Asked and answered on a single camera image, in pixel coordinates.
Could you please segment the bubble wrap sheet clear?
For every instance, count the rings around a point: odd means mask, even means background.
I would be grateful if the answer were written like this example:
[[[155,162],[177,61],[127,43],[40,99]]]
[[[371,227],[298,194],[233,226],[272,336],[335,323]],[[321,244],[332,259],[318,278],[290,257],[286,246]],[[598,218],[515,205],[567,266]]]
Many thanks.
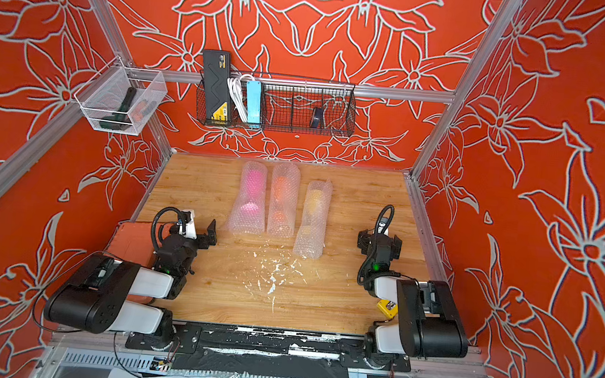
[[[329,180],[314,180],[308,184],[302,220],[294,242],[295,255],[316,260],[323,254],[332,194],[333,185]]]

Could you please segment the orange glass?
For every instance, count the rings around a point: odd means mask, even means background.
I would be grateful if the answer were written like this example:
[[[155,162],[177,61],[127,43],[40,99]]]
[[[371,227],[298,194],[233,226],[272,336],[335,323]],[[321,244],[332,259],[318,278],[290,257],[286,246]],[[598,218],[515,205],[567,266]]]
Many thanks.
[[[266,231],[269,235],[293,237],[300,183],[300,170],[295,164],[284,162],[274,167]]]

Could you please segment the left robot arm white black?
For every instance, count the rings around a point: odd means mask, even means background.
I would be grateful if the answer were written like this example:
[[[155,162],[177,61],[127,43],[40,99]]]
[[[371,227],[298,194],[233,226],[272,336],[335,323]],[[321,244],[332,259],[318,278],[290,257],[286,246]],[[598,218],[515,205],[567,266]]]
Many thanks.
[[[176,335],[168,310],[131,296],[173,300],[185,287],[198,251],[217,244],[216,221],[197,233],[194,215],[173,206],[151,224],[154,262],[145,267],[104,254],[89,256],[47,300],[44,318],[92,334],[130,333],[163,348]]]

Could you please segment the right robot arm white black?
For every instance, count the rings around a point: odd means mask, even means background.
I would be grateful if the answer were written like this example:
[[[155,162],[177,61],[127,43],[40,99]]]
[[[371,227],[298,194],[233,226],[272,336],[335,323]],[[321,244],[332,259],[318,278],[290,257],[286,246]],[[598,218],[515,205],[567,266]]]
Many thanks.
[[[391,302],[395,317],[375,323],[365,334],[370,358],[464,358],[469,341],[448,283],[420,282],[391,269],[402,240],[363,230],[357,247],[365,255],[357,283],[372,297]]]

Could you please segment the pink glass in bubble wrap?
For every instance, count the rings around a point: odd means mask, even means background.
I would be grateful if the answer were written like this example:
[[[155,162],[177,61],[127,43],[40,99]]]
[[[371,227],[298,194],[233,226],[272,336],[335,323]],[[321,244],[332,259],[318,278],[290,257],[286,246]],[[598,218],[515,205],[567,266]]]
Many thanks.
[[[243,165],[240,189],[227,220],[230,232],[260,235],[265,231],[267,169],[256,161]]]

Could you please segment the orange plastic tool case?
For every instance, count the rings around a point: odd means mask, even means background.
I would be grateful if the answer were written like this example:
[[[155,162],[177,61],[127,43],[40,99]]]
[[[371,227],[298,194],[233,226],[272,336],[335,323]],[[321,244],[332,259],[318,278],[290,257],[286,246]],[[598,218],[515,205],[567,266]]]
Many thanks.
[[[125,261],[150,268],[156,259],[150,233],[150,223],[121,223],[111,237],[106,251]]]

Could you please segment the yellow tape measure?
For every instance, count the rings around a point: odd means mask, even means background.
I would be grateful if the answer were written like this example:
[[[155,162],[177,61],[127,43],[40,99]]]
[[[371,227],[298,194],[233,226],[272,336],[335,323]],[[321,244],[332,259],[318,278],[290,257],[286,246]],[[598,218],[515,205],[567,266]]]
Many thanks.
[[[396,303],[394,303],[391,300],[379,300],[377,302],[377,308],[378,310],[383,313],[383,315],[385,316],[386,320],[392,320],[393,318],[395,318],[398,314],[398,305],[396,305]]]

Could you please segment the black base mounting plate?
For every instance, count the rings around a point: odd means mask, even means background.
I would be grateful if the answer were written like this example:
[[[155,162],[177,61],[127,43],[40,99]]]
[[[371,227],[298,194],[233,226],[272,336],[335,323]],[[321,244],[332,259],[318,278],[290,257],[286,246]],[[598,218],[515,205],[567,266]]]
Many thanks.
[[[154,345],[145,335],[132,332],[125,341],[129,350],[182,352],[204,350],[254,356],[293,356],[337,362],[346,368],[409,372],[411,362],[404,354],[376,354],[367,351],[364,336],[327,332],[307,332],[261,327],[176,321],[174,338]]]

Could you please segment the small dark object in basket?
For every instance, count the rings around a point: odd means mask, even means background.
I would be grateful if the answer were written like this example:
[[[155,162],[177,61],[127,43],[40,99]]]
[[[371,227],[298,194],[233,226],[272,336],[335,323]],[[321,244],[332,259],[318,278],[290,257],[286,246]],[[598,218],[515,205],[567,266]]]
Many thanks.
[[[324,126],[324,109],[317,108],[313,109],[312,118],[310,120],[311,129],[322,129]]]

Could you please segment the dark green tool in bin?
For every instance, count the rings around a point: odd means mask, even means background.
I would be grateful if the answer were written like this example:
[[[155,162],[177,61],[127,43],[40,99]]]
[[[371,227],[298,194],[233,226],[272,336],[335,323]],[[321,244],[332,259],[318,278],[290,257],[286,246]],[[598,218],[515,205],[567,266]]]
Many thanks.
[[[127,121],[127,112],[132,105],[132,101],[136,96],[137,90],[135,87],[129,87],[125,93],[125,97],[121,101],[120,107],[116,112],[113,112],[99,121],[99,126],[105,130],[122,131],[129,128]]]

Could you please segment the light blue power bank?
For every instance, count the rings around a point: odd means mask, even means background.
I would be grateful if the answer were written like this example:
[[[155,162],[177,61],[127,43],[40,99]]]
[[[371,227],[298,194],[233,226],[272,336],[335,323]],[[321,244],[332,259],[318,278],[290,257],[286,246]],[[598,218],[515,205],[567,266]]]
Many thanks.
[[[250,127],[261,127],[262,84],[256,80],[246,84],[247,95],[247,123]]]

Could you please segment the black box in basket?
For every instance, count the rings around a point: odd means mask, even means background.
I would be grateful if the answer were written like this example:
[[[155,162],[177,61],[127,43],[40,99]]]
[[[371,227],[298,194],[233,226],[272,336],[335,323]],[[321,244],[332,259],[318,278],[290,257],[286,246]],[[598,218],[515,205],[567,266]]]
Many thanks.
[[[228,51],[208,49],[203,54],[204,123],[227,126],[230,121],[231,54]]]

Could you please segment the clear acrylic wall bin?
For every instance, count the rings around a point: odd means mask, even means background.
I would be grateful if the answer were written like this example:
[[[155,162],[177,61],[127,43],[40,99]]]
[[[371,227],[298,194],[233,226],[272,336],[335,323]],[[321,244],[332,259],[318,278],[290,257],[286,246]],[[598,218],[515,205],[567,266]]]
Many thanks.
[[[122,131],[101,128],[99,121],[118,110],[129,87],[137,90],[127,112],[129,128]],[[167,92],[161,71],[127,67],[121,58],[115,57],[81,85],[73,93],[73,98],[95,131],[137,136],[162,104]]]

